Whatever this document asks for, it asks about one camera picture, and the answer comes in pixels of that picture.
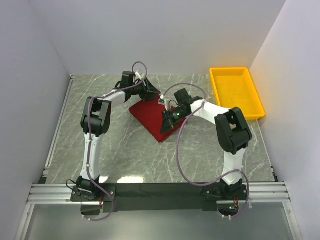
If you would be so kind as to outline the red t shirt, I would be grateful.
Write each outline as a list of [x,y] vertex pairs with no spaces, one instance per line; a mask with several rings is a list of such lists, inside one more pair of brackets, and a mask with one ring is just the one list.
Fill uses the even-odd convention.
[[183,118],[175,128],[170,128],[168,132],[161,133],[163,125],[162,112],[166,109],[164,105],[159,104],[160,95],[155,99],[139,101],[129,108],[129,112],[147,129],[147,131],[159,142],[162,143],[173,133],[179,130],[186,120]]

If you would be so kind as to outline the yellow plastic tray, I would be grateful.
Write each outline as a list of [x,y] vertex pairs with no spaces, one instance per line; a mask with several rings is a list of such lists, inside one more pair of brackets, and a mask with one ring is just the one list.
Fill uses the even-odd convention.
[[246,120],[255,121],[266,113],[246,67],[213,67],[209,69],[215,102],[218,106],[238,107]]

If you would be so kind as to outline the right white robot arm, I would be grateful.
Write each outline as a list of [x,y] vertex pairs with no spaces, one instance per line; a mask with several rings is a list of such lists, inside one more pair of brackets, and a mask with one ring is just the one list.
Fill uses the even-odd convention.
[[247,176],[242,170],[245,150],[252,140],[249,125],[240,108],[225,108],[207,102],[202,97],[191,97],[186,89],[181,89],[175,94],[178,106],[176,108],[165,108],[162,112],[162,134],[173,130],[181,120],[182,127],[186,125],[193,116],[204,119],[216,127],[218,143],[223,149],[223,170],[220,177],[208,183],[195,183],[187,178],[180,168],[181,176],[189,184],[198,187],[211,187],[218,185],[219,193],[226,200],[235,196],[244,195],[249,198],[250,186],[243,184]]

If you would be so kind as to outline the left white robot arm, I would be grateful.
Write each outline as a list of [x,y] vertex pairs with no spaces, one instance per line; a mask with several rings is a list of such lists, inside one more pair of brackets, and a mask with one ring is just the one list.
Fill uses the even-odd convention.
[[84,132],[84,158],[74,196],[87,201],[95,201],[103,191],[98,187],[100,179],[100,154],[103,138],[111,123],[112,109],[126,103],[132,96],[138,95],[142,101],[156,99],[161,92],[154,87],[146,76],[139,72],[124,71],[121,81],[111,92],[102,96],[88,97],[85,103],[80,126]]

